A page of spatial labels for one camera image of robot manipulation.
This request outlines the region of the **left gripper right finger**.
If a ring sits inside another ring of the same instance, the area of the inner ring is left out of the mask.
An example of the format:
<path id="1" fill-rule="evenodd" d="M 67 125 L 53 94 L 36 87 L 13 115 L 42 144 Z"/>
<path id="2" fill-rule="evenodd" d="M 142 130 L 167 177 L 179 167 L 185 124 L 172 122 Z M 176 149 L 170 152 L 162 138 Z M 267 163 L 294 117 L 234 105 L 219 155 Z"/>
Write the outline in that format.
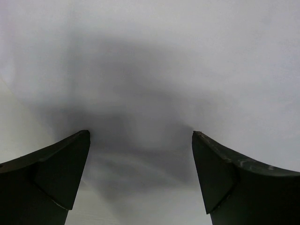
<path id="1" fill-rule="evenodd" d="M 192 151 L 206 213 L 214 225 L 297 225 L 300 174 L 259 162 L 202 132 Z"/>

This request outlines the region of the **white t shirt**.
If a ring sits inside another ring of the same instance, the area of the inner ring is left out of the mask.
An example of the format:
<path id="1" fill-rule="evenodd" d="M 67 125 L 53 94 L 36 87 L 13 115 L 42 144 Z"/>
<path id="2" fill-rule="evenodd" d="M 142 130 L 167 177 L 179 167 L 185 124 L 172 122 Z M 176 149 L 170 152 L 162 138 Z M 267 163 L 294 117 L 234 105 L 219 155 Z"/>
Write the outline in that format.
<path id="1" fill-rule="evenodd" d="M 72 224 L 211 224 L 193 131 L 300 169 L 297 0 L 3 0 L 0 78 L 31 133 L 91 133 Z"/>

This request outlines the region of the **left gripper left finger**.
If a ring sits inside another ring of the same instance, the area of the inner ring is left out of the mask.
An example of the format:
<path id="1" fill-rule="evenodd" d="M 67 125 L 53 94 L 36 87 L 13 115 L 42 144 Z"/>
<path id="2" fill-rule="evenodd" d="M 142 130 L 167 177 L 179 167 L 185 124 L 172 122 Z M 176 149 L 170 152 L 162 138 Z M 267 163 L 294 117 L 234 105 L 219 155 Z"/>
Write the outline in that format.
<path id="1" fill-rule="evenodd" d="M 72 210 L 90 148 L 81 130 L 0 165 L 2 225 L 63 225 Z"/>

